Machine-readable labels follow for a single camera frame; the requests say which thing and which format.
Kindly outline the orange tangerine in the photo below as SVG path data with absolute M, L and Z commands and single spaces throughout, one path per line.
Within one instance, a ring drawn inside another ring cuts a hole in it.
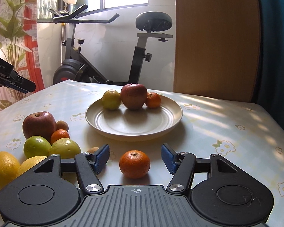
M 144 177 L 150 170 L 150 158 L 139 150 L 127 151 L 119 160 L 119 168 L 127 178 L 138 179 Z

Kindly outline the large dark red apple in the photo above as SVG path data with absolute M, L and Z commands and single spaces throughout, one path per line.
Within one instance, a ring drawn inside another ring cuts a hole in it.
M 120 97 L 129 110 L 139 110 L 147 99 L 148 91 L 142 84 L 127 84 L 122 87 Z

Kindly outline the yellow-green citrus fruit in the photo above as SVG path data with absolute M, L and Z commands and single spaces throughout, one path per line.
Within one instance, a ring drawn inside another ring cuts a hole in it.
M 59 154 L 61 159 L 74 158 L 81 153 L 79 145 L 70 138 L 61 138 L 52 144 L 49 155 Z

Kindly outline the small tangerine in pile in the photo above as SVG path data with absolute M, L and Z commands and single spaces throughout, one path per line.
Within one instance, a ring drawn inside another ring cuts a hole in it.
M 51 135 L 51 144 L 54 144 L 54 142 L 56 142 L 57 140 L 61 139 L 61 138 L 70 138 L 69 133 L 64 130 L 64 129 L 58 129 L 57 131 L 55 131 L 52 135 Z

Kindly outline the floral tablecloth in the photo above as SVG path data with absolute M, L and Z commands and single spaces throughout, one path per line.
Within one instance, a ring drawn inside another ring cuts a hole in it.
M 284 226 L 284 131 L 259 105 L 217 100 L 209 97 L 165 92 L 183 109 L 180 123 L 167 135 L 143 142 L 122 142 L 101 136 L 86 122 L 86 109 L 109 89 L 108 85 L 61 82 L 18 101 L 0 111 L 0 151 L 24 161 L 22 122 L 38 111 L 50 112 L 66 121 L 70 137 L 83 151 L 108 144 L 111 157 L 99 175 L 104 187 L 109 184 L 167 185 L 171 174 L 161 159 L 161 145 L 198 158 L 213 153 L 232 163 L 266 185 L 275 205 L 269 226 Z M 129 150 L 146 153 L 151 167 L 146 177 L 130 180 L 119 169 L 119 158 Z

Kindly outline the small brown fruit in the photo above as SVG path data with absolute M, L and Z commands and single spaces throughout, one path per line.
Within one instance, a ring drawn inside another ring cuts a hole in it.
M 56 122 L 56 130 L 60 130 L 60 129 L 68 131 L 69 126 L 65 121 L 59 120 L 59 121 Z

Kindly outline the red apple in pile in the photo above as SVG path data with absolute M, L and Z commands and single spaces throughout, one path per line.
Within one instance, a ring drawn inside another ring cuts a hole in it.
M 51 142 L 51 136 L 56 129 L 54 116 L 47 111 L 30 114 L 25 117 L 22 123 L 22 131 L 26 139 L 32 136 L 41 136 Z

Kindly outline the cream round plate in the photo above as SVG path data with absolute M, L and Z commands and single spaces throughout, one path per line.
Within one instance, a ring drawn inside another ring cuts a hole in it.
M 173 130 L 183 116 L 182 107 L 171 98 L 161 96 L 161 106 L 143 106 L 131 111 L 124 105 L 109 111 L 101 100 L 90 105 L 85 113 L 88 124 L 100 135 L 119 141 L 138 142 L 156 139 Z

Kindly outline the green lime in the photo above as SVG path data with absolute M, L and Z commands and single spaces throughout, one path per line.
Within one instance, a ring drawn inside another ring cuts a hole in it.
M 23 152 L 27 159 L 34 156 L 48 156 L 51 144 L 41 136 L 28 138 L 23 146 Z

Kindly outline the large yellow orange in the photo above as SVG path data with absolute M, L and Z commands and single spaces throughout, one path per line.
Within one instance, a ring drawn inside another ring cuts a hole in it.
M 34 167 L 36 164 L 40 163 L 43 159 L 46 159 L 46 156 L 33 156 L 27 160 L 25 160 L 16 173 L 16 177 L 20 176 L 21 174 L 25 173 L 30 168 Z

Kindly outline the black exercise bike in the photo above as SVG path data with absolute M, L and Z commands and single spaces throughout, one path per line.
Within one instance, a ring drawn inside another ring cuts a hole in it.
M 75 38 L 75 29 L 77 24 L 109 24 L 119 17 L 119 14 L 113 15 L 110 19 L 81 19 L 81 13 L 88 8 L 84 4 L 68 12 L 66 10 L 51 9 L 50 12 L 55 15 L 52 19 L 55 23 L 69 24 L 73 26 L 72 36 L 63 40 L 61 45 L 65 49 L 65 58 L 54 73 L 52 83 L 55 85 L 65 80 L 74 80 L 77 82 L 92 82 L 99 84 L 109 84 L 124 86 L 129 83 L 138 83 L 143 62 L 150 62 L 152 54 L 146 52 L 146 44 L 149 38 L 157 38 L 161 42 L 166 42 L 173 35 L 163 33 L 172 27 L 173 21 L 170 15 L 159 11 L 148 11 L 139 14 L 135 20 L 135 27 L 141 32 L 137 34 L 137 45 L 134 48 L 132 63 L 129 71 L 128 80 L 125 82 L 114 82 L 106 78 L 96 67 L 116 70 L 123 62 L 120 59 L 120 53 L 112 47 L 109 50 L 100 48 L 93 50 L 95 56 L 93 61 L 89 61 L 81 52 L 84 43 L 83 38 Z

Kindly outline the yellow-green lemon on plate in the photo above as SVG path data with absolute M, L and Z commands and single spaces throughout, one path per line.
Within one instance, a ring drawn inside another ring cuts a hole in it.
M 105 109 L 116 110 L 119 108 L 122 100 L 116 90 L 108 90 L 102 96 L 102 105 Z

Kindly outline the small tangerine on plate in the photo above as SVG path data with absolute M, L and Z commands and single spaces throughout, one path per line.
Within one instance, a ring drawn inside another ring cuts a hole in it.
M 149 92 L 145 104 L 150 109 L 155 109 L 161 105 L 161 97 L 155 92 Z

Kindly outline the yellow orange at edge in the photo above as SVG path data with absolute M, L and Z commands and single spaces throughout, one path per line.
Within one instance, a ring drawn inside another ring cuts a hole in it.
M 20 163 L 12 154 L 0 152 L 0 190 L 16 178 Z

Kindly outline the dark teal curtain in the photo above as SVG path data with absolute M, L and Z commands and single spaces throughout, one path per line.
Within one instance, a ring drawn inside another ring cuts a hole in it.
M 259 0 L 261 43 L 252 102 L 284 130 L 284 0 Z

